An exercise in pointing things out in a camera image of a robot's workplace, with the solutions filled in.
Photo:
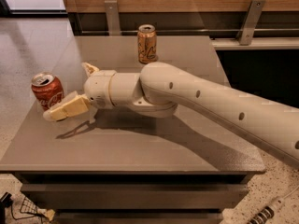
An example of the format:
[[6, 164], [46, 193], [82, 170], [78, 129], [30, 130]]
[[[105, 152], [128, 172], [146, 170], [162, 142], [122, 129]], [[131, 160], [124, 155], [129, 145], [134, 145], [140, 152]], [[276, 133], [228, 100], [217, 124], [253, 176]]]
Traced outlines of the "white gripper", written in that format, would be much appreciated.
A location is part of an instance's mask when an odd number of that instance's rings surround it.
[[86, 76], [88, 77], [83, 89], [85, 94], [78, 94], [73, 91], [56, 105], [43, 113], [43, 118], [47, 121], [59, 121], [87, 112], [91, 105], [98, 109], [111, 109], [109, 85], [115, 70], [100, 70], [89, 63], [82, 63]]

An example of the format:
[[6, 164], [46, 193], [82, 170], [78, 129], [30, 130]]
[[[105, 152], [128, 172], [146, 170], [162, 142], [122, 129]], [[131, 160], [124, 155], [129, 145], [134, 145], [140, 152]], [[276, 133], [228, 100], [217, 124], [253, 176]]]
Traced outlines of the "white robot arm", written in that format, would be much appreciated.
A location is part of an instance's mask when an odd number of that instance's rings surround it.
[[138, 73], [100, 70], [84, 63], [88, 76], [75, 91], [44, 112], [48, 121], [75, 117], [91, 107], [121, 106], [153, 118], [172, 116], [178, 105], [192, 109], [275, 158], [299, 165], [299, 110], [154, 62]]

